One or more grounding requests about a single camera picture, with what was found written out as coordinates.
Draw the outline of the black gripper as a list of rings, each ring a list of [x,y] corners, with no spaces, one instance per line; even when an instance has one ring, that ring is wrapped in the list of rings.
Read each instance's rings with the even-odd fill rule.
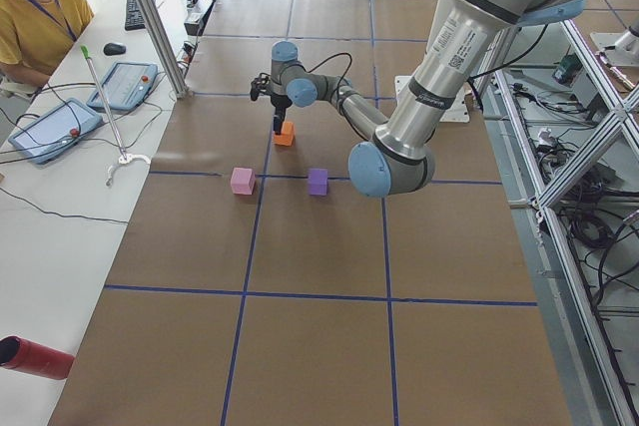
[[[280,135],[286,120],[286,110],[293,102],[287,95],[286,88],[282,84],[270,81],[270,89],[271,104],[275,107],[273,132],[275,135]]]

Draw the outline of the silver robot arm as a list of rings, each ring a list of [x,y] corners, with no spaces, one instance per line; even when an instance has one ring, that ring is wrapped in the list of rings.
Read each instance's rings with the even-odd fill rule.
[[[638,19],[630,23],[621,33],[590,34],[598,52],[614,67],[638,66]]]
[[[291,105],[331,103],[363,137],[348,157],[348,174],[363,195],[412,193],[435,170],[428,146],[444,112],[482,59],[496,34],[514,26],[547,25],[579,15],[586,0],[450,0],[451,7],[423,61],[402,89],[390,117],[371,105],[344,77],[316,75],[298,59],[295,44],[272,48],[271,70],[255,78],[251,97],[270,97],[278,132]]]

